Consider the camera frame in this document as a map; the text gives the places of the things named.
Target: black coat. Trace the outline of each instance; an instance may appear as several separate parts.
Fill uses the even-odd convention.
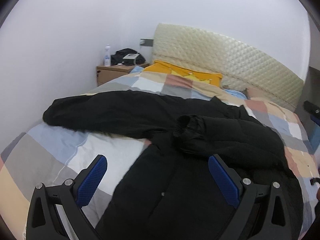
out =
[[[219,154],[254,183],[280,183],[293,239],[302,224],[299,182],[279,136],[249,116],[243,106],[113,91],[62,98],[44,121],[75,130],[148,138],[152,144],[117,185],[96,230],[104,239],[215,239],[232,217],[208,170]]]

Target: bed sheet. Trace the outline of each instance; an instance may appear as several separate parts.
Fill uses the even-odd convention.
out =
[[[90,91],[88,95],[137,90],[159,95],[210,100],[217,96],[229,105],[244,105],[249,115],[279,134],[284,142],[289,168],[299,180],[303,196],[301,236],[315,218],[318,186],[310,178],[319,177],[316,160],[307,134],[296,114],[263,98],[243,100],[213,85],[183,77],[155,72],[132,73],[112,80]],[[72,131],[45,123],[21,133],[1,153],[0,214],[17,240],[25,239],[29,203],[35,185],[62,184],[75,178],[98,155],[105,155],[108,170],[89,205],[83,207],[90,223],[96,226],[111,200],[113,191],[140,153],[149,145],[145,139],[120,135]],[[58,207],[62,221],[72,239],[77,239],[63,209]]]

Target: nightstand drawer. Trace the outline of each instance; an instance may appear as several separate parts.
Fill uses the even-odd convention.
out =
[[[121,71],[114,71],[114,70],[104,70],[104,69],[97,70],[98,86],[104,83],[107,83],[110,80],[113,80],[115,78],[122,77],[124,75],[127,75],[127,73],[121,72]]]

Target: nightstand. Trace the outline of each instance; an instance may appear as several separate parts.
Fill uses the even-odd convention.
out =
[[[149,63],[140,64],[141,67],[149,66]],[[97,66],[97,84],[98,86],[109,82],[115,78],[129,74],[134,66],[113,65],[110,67]]]

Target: headboard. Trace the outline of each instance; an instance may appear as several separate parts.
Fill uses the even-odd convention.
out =
[[[276,104],[294,111],[303,88],[300,79],[266,53],[233,38],[202,29],[162,24],[155,31],[152,60],[222,73],[221,86],[253,86]]]

